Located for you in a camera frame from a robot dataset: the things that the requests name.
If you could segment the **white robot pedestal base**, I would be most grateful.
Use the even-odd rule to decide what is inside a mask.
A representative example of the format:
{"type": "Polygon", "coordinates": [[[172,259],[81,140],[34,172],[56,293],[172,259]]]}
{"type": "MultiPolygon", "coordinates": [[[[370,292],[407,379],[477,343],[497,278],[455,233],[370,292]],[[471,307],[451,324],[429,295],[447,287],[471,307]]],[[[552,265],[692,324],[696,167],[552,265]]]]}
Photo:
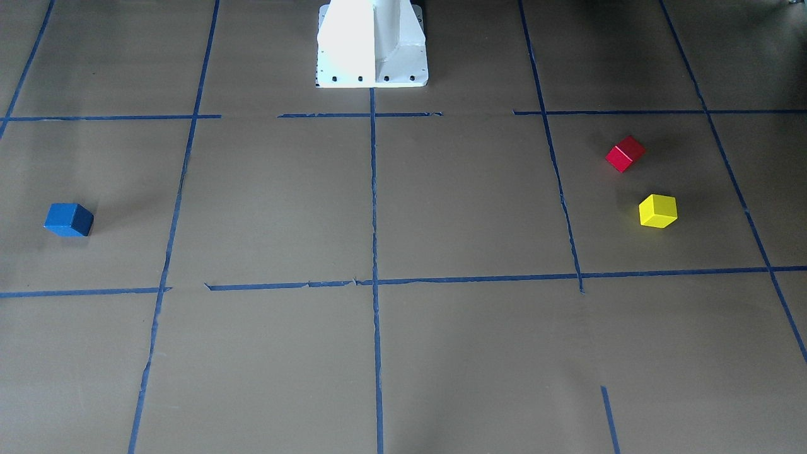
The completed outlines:
{"type": "Polygon", "coordinates": [[[331,1],[319,9],[315,86],[423,87],[429,81],[417,1],[331,1]]]}

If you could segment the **red wooden cube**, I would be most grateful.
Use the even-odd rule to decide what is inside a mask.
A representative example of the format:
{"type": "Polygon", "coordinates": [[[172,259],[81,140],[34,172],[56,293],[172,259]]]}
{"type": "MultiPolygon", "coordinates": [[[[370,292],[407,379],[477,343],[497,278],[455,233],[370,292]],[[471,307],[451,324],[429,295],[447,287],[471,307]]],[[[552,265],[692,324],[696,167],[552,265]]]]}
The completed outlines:
{"type": "Polygon", "coordinates": [[[645,153],[646,148],[634,136],[628,135],[611,147],[605,159],[614,169],[623,173],[645,153]]]}

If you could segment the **blue wooden cube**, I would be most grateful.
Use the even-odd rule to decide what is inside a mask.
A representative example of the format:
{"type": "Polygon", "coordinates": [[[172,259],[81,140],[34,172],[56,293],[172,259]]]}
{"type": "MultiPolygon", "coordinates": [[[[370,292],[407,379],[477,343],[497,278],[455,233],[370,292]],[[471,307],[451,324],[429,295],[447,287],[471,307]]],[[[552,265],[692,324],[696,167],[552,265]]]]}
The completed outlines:
{"type": "Polygon", "coordinates": [[[93,213],[77,203],[51,204],[44,228],[57,236],[88,236],[93,225],[93,213]]]}

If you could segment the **yellow wooden cube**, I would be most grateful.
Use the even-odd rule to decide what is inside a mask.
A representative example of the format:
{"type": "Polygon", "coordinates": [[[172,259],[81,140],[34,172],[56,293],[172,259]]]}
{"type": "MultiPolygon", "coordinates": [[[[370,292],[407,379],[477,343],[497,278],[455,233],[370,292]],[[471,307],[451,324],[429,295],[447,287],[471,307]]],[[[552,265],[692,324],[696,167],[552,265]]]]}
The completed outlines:
{"type": "Polygon", "coordinates": [[[665,229],[678,219],[676,198],[651,194],[638,204],[640,225],[665,229]]]}

